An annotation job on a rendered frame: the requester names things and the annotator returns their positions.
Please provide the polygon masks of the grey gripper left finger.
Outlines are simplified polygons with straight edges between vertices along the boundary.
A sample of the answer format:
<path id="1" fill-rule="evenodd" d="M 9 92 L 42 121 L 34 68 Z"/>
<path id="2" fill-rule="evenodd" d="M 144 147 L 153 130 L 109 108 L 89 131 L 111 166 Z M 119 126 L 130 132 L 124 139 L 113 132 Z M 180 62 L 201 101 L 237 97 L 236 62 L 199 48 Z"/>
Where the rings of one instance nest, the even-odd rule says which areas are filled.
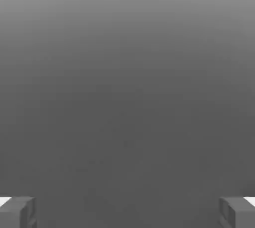
<path id="1" fill-rule="evenodd" d="M 37 228 L 35 197 L 9 197 L 0 205 L 0 228 Z"/>

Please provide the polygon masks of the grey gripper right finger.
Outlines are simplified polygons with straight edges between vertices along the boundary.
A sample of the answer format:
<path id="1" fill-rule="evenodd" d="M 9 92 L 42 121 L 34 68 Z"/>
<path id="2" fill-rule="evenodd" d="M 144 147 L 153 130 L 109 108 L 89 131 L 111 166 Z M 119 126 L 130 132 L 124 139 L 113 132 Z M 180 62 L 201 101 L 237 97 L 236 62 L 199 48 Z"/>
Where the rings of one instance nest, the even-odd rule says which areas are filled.
<path id="1" fill-rule="evenodd" d="M 255 197 L 220 197 L 221 228 L 255 228 Z"/>

